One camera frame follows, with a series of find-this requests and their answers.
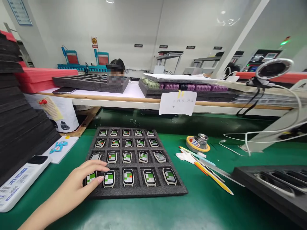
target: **workbench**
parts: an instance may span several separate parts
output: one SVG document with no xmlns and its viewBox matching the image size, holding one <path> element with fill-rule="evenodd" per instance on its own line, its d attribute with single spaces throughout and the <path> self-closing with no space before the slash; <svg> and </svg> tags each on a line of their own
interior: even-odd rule
<svg viewBox="0 0 307 230">
<path fill-rule="evenodd" d="M 1 229 L 17 229 L 50 197 L 69 173 L 84 162 L 95 131 L 93 128 L 87 129 L 60 164 L 49 165 L 11 211 L 0 213 Z M 185 146 L 187 135 L 159 133 L 189 194 L 157 198 L 85 200 L 47 229 L 300 229 L 248 189 L 224 178 L 226 185 L 234 193 L 232 196 L 196 166 L 179 160 L 175 153 L 179 151 L 179 145 Z M 218 145 L 219 140 L 209 137 L 211 150 L 207 153 L 207 159 L 228 173 L 231 173 L 235 166 L 307 164 L 304 150 L 307 148 L 306 143 L 279 143 L 263 154 L 240 157 Z M 230 147 L 236 151 L 239 149 L 235 145 Z"/>
<path fill-rule="evenodd" d="M 101 107 L 133 108 L 159 110 L 160 99 L 145 98 L 137 81 L 130 82 L 124 93 L 106 93 L 88 90 L 76 90 L 71 94 L 55 95 L 52 88 L 39 92 L 48 96 L 60 96 L 71 98 L 74 105 L 89 105 Z M 194 107 L 195 113 L 236 114 L 244 105 L 226 102 L 197 101 Z M 292 108 L 257 105 L 248 115 L 281 117 Z"/>
</svg>

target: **warning sign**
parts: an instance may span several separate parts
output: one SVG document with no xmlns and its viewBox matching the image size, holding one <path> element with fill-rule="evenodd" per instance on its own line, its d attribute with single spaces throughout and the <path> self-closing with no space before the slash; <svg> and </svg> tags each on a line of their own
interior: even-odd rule
<svg viewBox="0 0 307 230">
<path fill-rule="evenodd" d="M 92 40 L 92 47 L 98 48 L 97 37 L 91 37 L 91 40 Z"/>
</svg>

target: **fingernail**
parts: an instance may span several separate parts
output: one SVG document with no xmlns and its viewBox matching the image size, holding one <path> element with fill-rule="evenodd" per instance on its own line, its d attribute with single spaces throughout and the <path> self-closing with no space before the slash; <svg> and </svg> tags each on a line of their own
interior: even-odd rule
<svg viewBox="0 0 307 230">
<path fill-rule="evenodd" d="M 98 177 L 98 182 L 101 183 L 101 182 L 103 181 L 104 178 L 105 178 L 104 176 Z"/>
</svg>

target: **finger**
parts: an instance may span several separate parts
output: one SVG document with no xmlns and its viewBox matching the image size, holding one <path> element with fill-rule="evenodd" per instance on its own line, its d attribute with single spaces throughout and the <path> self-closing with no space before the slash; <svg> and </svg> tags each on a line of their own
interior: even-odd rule
<svg viewBox="0 0 307 230">
<path fill-rule="evenodd" d="M 103 180 L 104 176 L 99 176 L 95 178 L 91 183 L 84 186 L 82 189 L 80 189 L 81 197 L 84 200 Z"/>
<path fill-rule="evenodd" d="M 101 160 L 88 160 L 88 161 L 85 161 L 82 165 L 80 165 L 78 168 L 79 169 L 82 169 L 82 168 L 85 168 L 89 165 L 93 165 L 93 164 L 96 164 L 96 165 L 103 165 L 103 166 L 106 166 L 107 163 L 104 162 L 104 161 L 101 161 Z"/>
<path fill-rule="evenodd" d="M 89 165 L 83 169 L 80 169 L 80 174 L 82 176 L 82 179 L 84 179 L 87 175 L 93 173 L 94 171 L 103 171 L 107 172 L 110 169 L 103 166 L 103 165 Z"/>
</svg>

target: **hand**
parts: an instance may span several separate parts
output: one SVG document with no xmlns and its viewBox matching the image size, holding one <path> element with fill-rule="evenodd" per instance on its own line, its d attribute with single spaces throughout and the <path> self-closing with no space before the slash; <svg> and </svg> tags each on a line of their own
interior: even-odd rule
<svg viewBox="0 0 307 230">
<path fill-rule="evenodd" d="M 94 171 L 109 171 L 106 165 L 107 163 L 101 160 L 89 160 L 75 168 L 51 197 L 39 206 L 19 229 L 44 229 L 69 213 L 103 181 L 104 176 L 95 178 L 85 187 L 83 187 L 83 179 Z"/>
</svg>

